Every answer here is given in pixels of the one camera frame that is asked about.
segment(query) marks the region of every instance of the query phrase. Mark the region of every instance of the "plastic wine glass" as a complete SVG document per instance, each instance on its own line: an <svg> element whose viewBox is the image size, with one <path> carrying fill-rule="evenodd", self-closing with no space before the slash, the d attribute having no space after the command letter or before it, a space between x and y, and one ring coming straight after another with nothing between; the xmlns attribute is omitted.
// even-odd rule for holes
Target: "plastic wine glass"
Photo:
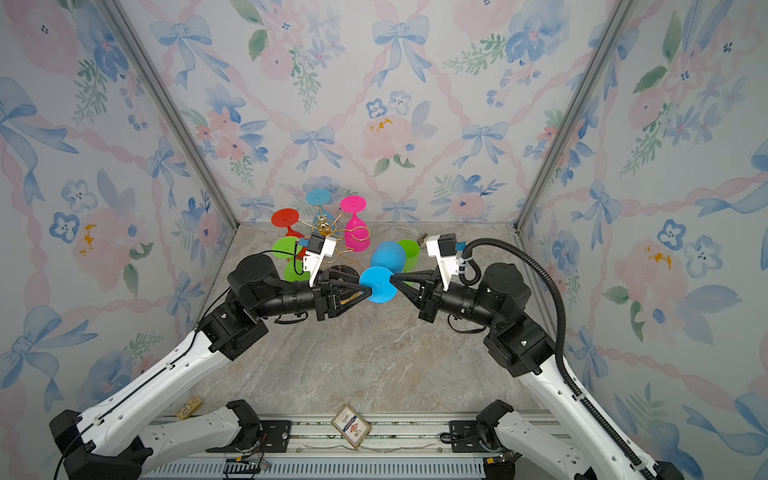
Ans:
<svg viewBox="0 0 768 480"><path fill-rule="evenodd" d="M344 227L346 230L344 232L344 244L355 252L364 251L371 245L371 232L368 229L368 224L360 220L357 214L366 209L368 202L363 197L352 195L341 200L339 206L345 213L352 214L352 218Z"/></svg>
<svg viewBox="0 0 768 480"><path fill-rule="evenodd" d="M326 209L323 208L323 205L331 203L332 198L333 196L331 193L325 188L316 188L315 190L307 192L305 197L306 202L310 205L314 205L320 208L320 213L315 216L315 223L319 222L320 215L325 215L327 220L335 219L335 217L333 217L326 211Z"/></svg>
<svg viewBox="0 0 768 480"><path fill-rule="evenodd" d="M291 228L299 222L299 212L293 208L283 208L272 215L272 225L280 228L287 228L286 237L304 238L304 235Z"/></svg>

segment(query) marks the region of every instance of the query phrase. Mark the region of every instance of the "green plastic cup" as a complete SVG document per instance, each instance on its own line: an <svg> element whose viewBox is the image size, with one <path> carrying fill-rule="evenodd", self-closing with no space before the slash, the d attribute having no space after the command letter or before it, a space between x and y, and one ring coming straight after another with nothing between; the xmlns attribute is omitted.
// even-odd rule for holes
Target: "green plastic cup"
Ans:
<svg viewBox="0 0 768 480"><path fill-rule="evenodd" d="M296 245L296 242L298 242L299 239L296 237L283 237L279 239L277 242L272 245L272 250L276 250L277 252L285 252L285 253L275 253L275 257L277 258L292 258L293 253L297 252L299 253L301 251L301 247L298 247Z"/></svg>
<svg viewBox="0 0 768 480"><path fill-rule="evenodd" d="M409 238L400 240L398 244L402 247L403 250L406 251L406 266L403 267L402 271L410 272L419 262L419 254L422 252L422 248L418 243L416 243L414 240L410 240Z"/></svg>
<svg viewBox="0 0 768 480"><path fill-rule="evenodd" d="M309 280L310 273L304 272L304 263L296 259L296 270L302 272L301 275L296 274L296 270L293 269L293 260L288 260L285 270L283 270L283 280L287 282L300 282L302 280Z"/></svg>

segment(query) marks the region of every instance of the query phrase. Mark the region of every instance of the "card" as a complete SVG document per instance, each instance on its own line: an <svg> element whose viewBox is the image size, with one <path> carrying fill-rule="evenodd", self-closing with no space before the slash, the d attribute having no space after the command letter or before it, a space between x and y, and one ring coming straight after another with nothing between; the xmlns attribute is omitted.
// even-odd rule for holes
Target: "card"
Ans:
<svg viewBox="0 0 768 480"><path fill-rule="evenodd" d="M349 405L344 405L344 408L331 423L355 449L360 446L363 439L371 431L371 425L361 419L360 415L357 415Z"/></svg>

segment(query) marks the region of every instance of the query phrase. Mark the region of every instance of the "blue bow pattern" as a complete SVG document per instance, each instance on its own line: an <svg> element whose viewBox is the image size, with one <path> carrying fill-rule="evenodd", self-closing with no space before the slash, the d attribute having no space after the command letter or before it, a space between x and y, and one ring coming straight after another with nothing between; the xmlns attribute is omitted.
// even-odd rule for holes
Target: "blue bow pattern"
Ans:
<svg viewBox="0 0 768 480"><path fill-rule="evenodd" d="M184 169L187 166L187 162L179 162L175 164L168 159L174 156L174 149L170 146L170 142L166 137L160 137L160 141L157 142L157 151L153 156L147 159L147 164L144 165L144 169L152 178L157 178L160 172L163 172L165 180L168 181L168 208L176 207L176 200L174 199L174 176L170 173L171 170L181 175L182 177L189 177L189 173Z"/></svg>
<svg viewBox="0 0 768 480"><path fill-rule="evenodd" d="M485 137L485 150L488 152L488 156L491 158L493 163L498 164L497 156L503 154L504 152L493 145L491 143L491 139L493 138L494 140L501 140L504 138L504 136L507 134L508 127L509 125L505 121L500 121L497 124L493 124L492 127L467 125L464 130L462 130L462 138L464 138L464 140L471 140L474 138L475 143L472 145L472 151L469 152L469 155L465 155L464 157L459 158L457 161L453 162L453 164L461 167L468 158L477 155L482 148L483 137Z"/></svg>
<svg viewBox="0 0 768 480"><path fill-rule="evenodd" d="M187 320L185 322L187 331L189 331L192 327L192 320L190 319L190 310L192 307L188 299L200 296L205 293L200 288L200 282L195 283L195 286L190 288L191 284L192 280L190 279L189 274L182 270L181 273L179 273L179 287L176 288L176 292L174 292L174 294L170 297L170 300L168 300L168 305L165 307L165 311L173 316L176 316L176 312L179 310L179 306L187 311Z"/></svg>
<svg viewBox="0 0 768 480"><path fill-rule="evenodd" d="M426 82L424 69L431 67L432 64L419 57L409 42L424 45L427 41L427 35L429 35L429 20L424 15L419 15L408 23L398 23L397 25L389 20L382 20L373 24L373 41L377 45L386 45L392 42L392 54L389 57L389 67L377 73L371 80L371 85L377 84L379 88L382 87L386 75L400 66L402 50L406 51L408 63L411 64L416 76ZM402 50L400 38L404 40Z"/></svg>
<svg viewBox="0 0 768 480"><path fill-rule="evenodd" d="M415 212L419 206L419 202L415 198L406 200L404 202L383 202L382 210L385 212L392 212L392 221L396 222L400 220L400 214L402 214L409 223L418 222L419 218L410 212Z"/></svg>
<svg viewBox="0 0 768 480"><path fill-rule="evenodd" d="M253 208L253 218L248 220L249 222L255 222L264 213L271 214L272 212L268 209L275 207L275 200L269 195L262 195L258 198L238 198L237 203L243 208Z"/></svg>
<svg viewBox="0 0 768 480"><path fill-rule="evenodd" d="M67 136L66 128L39 128L32 127L26 123L17 120L18 118L31 117L36 115L38 109L32 103L31 98L15 80L2 77L0 78L0 135L3 136L8 145L13 148L24 163L27 164L29 172L24 177L24 201L27 205L32 203L32 198L37 197L42 201L43 193L38 186L38 180L35 178L35 167L38 166L38 155L35 149L29 144L26 138L16 131L11 130L4 123L16 127L23 134L34 138L35 140L48 145L56 150L79 154L75 148L64 143L62 140Z"/></svg>
<svg viewBox="0 0 768 480"><path fill-rule="evenodd" d="M332 151L328 150L325 145L323 145L333 145L336 142L336 134L333 132L331 127L323 127L318 131L295 130L291 132L290 138L296 145L306 144L310 153L309 158L301 162L296 167L297 170L306 172L306 168L310 165L310 162L317 158L318 148L321 152L323 152L323 155L328 159L330 163L336 165L336 168L341 168L341 165L339 165L337 160L339 160L342 155L333 153Z"/></svg>
<svg viewBox="0 0 768 480"><path fill-rule="evenodd" d="M571 222L583 218L585 220L592 220L594 217L594 228L592 229L592 250L594 250L594 243L603 243L603 216L605 215L605 221L612 223L621 215L621 202L610 198L605 193L605 186L603 182L595 180L592 182L592 186L589 187L589 196L596 201L592 204L592 207L587 210L587 213L571 212Z"/></svg>
<svg viewBox="0 0 768 480"><path fill-rule="evenodd" d="M50 412L54 400L63 400L54 377L58 372L58 360L47 352L31 352L32 347L53 349L61 346L73 346L87 342L98 336L97 333L85 333L88 321L85 320L74 329L52 339L44 339L61 324L61 317L50 307L39 305L29 310L24 319L24 335L18 337L11 349L0 355L0 389L7 389L18 379L24 367L24 361L42 371L51 379L45 388L43 404Z"/></svg>
<svg viewBox="0 0 768 480"><path fill-rule="evenodd" d="M570 343L565 343L565 346L577 359L586 359L586 362L584 362L584 373L581 374L581 383L587 387L587 390L592 392L592 372L594 371L594 376L600 379L608 374L608 364L603 357L598 355L598 350L592 345L592 335L590 335L586 326L582 325L578 330L578 337L584 345L580 349L574 350Z"/></svg>
<svg viewBox="0 0 768 480"><path fill-rule="evenodd" d="M768 172L768 140L764 141L762 145L757 148L757 151L752 156L752 166L757 170ZM721 210L733 209L740 214L753 214L757 211L768 207L768 182L760 185L751 194L748 194L743 199L737 201L735 204L730 204L720 198L704 198L696 202L701 208L699 217L704 215L713 214ZM768 230L763 235L763 248L760 256L760 269L768 269Z"/></svg>
<svg viewBox="0 0 768 480"><path fill-rule="evenodd" d="M200 57L200 60L202 60L215 74L226 81L230 81L227 74L221 71L223 68L229 67L230 64L212 57L203 51L202 48L193 43L196 42L203 45L211 45L213 43L210 39L210 29L208 28L208 24L202 17L192 15L187 20L187 23L177 23L176 25L171 25L168 22L154 22L150 24L149 28L161 45L168 47L177 41L179 42L179 51L181 52L181 58L184 60L185 69L176 75L174 80L176 85L180 84L184 88L187 88L187 75L189 72L193 71L195 67L192 51L194 51L197 56Z"/></svg>

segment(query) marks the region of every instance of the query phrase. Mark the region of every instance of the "blue flower pattern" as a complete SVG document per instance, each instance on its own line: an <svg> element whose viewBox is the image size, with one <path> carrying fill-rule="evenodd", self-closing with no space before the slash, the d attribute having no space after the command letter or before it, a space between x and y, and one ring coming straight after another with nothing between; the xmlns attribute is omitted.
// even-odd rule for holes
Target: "blue flower pattern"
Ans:
<svg viewBox="0 0 768 480"><path fill-rule="evenodd" d="M241 97L231 98L230 92L221 84L218 84L215 90L206 87L205 93L208 95L206 103L209 104L217 114L221 115L226 109L230 113L231 121L236 124L239 124L242 121L242 117L237 109L245 107L245 100Z"/></svg>
<svg viewBox="0 0 768 480"><path fill-rule="evenodd" d="M723 261L720 259L722 252L722 245L707 235L702 235L696 243L689 243L683 250L688 260L685 270L693 278L701 278L709 270L718 270L723 267Z"/></svg>
<svg viewBox="0 0 768 480"><path fill-rule="evenodd" d="M509 23L508 60L537 61L554 53L568 39L568 17L563 0L529 2Z"/></svg>
<svg viewBox="0 0 768 480"><path fill-rule="evenodd" d="M570 230L560 230L558 238L552 242L552 256L558 264L558 270L565 275L575 275L581 258L578 240Z"/></svg>
<svg viewBox="0 0 768 480"><path fill-rule="evenodd" d="M61 189L61 198L69 202L69 207L78 214L83 209L93 210L98 205L96 195L88 191L85 180L67 180L67 184Z"/></svg>
<svg viewBox="0 0 768 480"><path fill-rule="evenodd" d="M321 39L319 42L317 38L312 40L312 48L310 49L310 64L313 67L318 65L323 68L327 68L327 62L331 59L328 55L329 50L326 50L326 43Z"/></svg>
<svg viewBox="0 0 768 480"><path fill-rule="evenodd" d="M387 112L387 108L382 103L381 98L377 98L374 101L368 102L366 104L366 108L368 109L369 118L382 117L383 115L386 115Z"/></svg>
<svg viewBox="0 0 768 480"><path fill-rule="evenodd" d="M198 205L195 197L191 197L187 202L187 210L181 212L181 222L184 224L184 228L188 232L197 233L197 226L200 224L200 219L208 210L210 210L210 197L203 191L203 201ZM200 238L194 239L190 247L190 260L200 258L200 266L205 266L205 247L200 245Z"/></svg>
<svg viewBox="0 0 768 480"><path fill-rule="evenodd" d="M118 75L124 75L128 70L128 59L125 58L125 54L96 5L84 2L82 7L74 10L73 15L81 45L85 51L93 55L99 69L116 81Z"/></svg>
<svg viewBox="0 0 768 480"><path fill-rule="evenodd" d="M664 226L656 235L656 238L668 249L678 251L683 248L683 236L687 231L682 223L675 223L671 218L664 222Z"/></svg>
<svg viewBox="0 0 768 480"><path fill-rule="evenodd" d="M65 243L72 243L80 228L77 215L67 215L62 212L53 214L53 224L48 228L52 237L61 238Z"/></svg>
<svg viewBox="0 0 768 480"><path fill-rule="evenodd" d="M667 129L667 136L672 137L672 146L676 146L680 140L690 140L689 129L697 129L699 112L694 113L694 107L688 109L685 115L677 114L674 127Z"/></svg>
<svg viewBox="0 0 768 480"><path fill-rule="evenodd" d="M523 150L523 157L531 157L534 160L540 160L541 155L547 150L547 141L546 140L539 140L538 144L534 147L533 145L526 145L525 150Z"/></svg>
<svg viewBox="0 0 768 480"><path fill-rule="evenodd" d="M409 103L411 103L411 96L406 94L404 90L389 94L389 108L397 112L397 115L408 114Z"/></svg>
<svg viewBox="0 0 768 480"><path fill-rule="evenodd" d="M111 350L96 360L78 389L80 410L103 402L131 383L133 368L134 358L129 350Z"/></svg>

